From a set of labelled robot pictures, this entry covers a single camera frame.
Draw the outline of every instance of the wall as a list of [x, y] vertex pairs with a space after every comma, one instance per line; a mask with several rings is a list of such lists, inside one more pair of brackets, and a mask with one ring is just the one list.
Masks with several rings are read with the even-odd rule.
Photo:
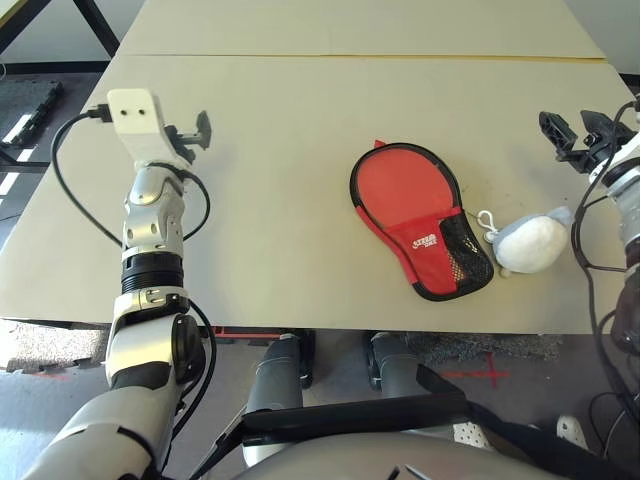
[[640, 74], [640, 0], [565, 0], [620, 73]]
[[[144, 0], [96, 0], [122, 39]], [[52, 0], [0, 54], [4, 63], [108, 60], [109, 56], [72, 0]]]

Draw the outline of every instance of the text logo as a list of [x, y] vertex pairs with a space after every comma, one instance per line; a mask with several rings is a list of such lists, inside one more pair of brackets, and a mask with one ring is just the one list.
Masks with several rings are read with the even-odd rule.
[[417, 250], [420, 247], [430, 247], [432, 245], [435, 245], [436, 243], [438, 243], [438, 239], [435, 235], [435, 233], [431, 233], [425, 237], [419, 238], [418, 240], [416, 240], [415, 242], [413, 242], [413, 249]]

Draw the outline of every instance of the black joint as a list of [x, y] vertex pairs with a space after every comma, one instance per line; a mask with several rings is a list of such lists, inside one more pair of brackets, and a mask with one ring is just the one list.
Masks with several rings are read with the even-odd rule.
[[638, 166], [640, 166], [640, 157], [625, 160], [624, 162], [617, 164], [607, 172], [607, 174], [602, 178], [602, 184], [605, 187], [609, 188], [625, 173]]
[[176, 316], [171, 341], [176, 382], [183, 384], [200, 376], [204, 370], [206, 357], [198, 324], [193, 317]]
[[183, 286], [182, 258], [170, 252], [133, 255], [122, 262], [122, 293], [150, 287]]
[[169, 381], [171, 365], [166, 362], [148, 362], [124, 368], [113, 376], [111, 390], [124, 387], [144, 387], [156, 390]]

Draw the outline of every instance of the black mesh pocket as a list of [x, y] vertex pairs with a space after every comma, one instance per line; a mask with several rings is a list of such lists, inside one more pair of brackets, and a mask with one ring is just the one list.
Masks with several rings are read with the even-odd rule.
[[465, 213], [440, 222], [458, 291], [456, 296], [474, 292], [491, 281], [493, 265], [478, 243]]

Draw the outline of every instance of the robot forearm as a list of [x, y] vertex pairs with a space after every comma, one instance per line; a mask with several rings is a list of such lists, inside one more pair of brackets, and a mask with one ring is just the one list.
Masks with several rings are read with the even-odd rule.
[[184, 386], [204, 369], [183, 288], [182, 172], [191, 163], [176, 153], [150, 92], [116, 90], [108, 99], [136, 169], [125, 201], [122, 293], [107, 347], [110, 391], [71, 418], [27, 479], [159, 478]]

